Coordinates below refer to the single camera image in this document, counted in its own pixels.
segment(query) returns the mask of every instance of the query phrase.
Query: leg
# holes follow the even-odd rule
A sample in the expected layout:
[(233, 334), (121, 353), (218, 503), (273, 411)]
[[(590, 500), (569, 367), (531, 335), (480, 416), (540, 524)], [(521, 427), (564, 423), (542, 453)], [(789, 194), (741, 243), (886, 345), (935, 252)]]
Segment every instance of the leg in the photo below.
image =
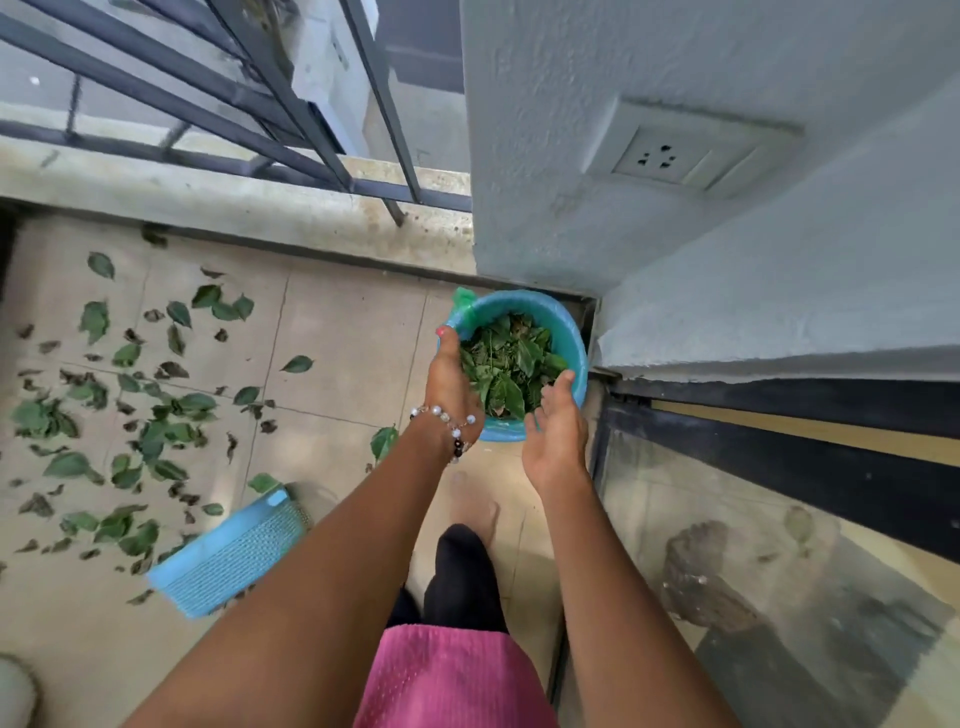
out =
[(400, 624), (420, 624), (421, 622), (417, 601), (407, 591), (406, 587), (401, 587), (400, 593), (396, 596), (394, 610), (390, 613), (390, 618), (387, 619), (387, 629)]
[(496, 573), (487, 553), (498, 514), (499, 507), (485, 492), (455, 487), (456, 522), (437, 542), (436, 574), (423, 597), (424, 623), (507, 632)]

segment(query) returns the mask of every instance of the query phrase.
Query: clothing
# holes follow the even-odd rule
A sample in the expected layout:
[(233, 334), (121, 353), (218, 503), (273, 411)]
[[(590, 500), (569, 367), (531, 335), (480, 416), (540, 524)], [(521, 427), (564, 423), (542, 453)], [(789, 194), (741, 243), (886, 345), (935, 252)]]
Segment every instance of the clothing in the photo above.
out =
[(417, 602), (400, 591), (354, 728), (556, 726), (530, 658), (507, 631), (493, 563), (462, 523), (437, 543)]

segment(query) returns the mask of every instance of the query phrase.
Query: forearm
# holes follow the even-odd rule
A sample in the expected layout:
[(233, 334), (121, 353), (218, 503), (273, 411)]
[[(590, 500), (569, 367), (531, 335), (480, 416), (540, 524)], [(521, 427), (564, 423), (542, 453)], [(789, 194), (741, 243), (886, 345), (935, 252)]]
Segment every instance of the forearm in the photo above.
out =
[(229, 610), (130, 726), (349, 726), (452, 439), (419, 418)]
[(586, 473), (543, 506), (577, 684), (591, 726), (736, 726), (623, 548)]

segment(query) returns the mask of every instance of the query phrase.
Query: electrical outlet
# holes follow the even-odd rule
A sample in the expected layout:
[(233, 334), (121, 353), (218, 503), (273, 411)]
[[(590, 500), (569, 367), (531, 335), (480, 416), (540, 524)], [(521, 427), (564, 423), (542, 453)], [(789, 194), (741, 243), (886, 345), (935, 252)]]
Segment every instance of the electrical outlet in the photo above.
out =
[(730, 197), (801, 138), (786, 125), (618, 99), (584, 171)]

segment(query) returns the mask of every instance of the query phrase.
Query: person's right hand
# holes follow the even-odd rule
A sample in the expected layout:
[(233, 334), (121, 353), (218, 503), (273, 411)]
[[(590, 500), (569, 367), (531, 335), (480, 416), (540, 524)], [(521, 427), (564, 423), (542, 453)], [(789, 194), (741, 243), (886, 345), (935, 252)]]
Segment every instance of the person's right hand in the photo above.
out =
[(587, 421), (570, 392), (574, 376), (567, 369), (552, 385), (543, 387), (540, 407), (523, 418), (527, 429), (523, 470), (540, 497), (554, 486), (569, 482), (571, 476), (589, 481)]

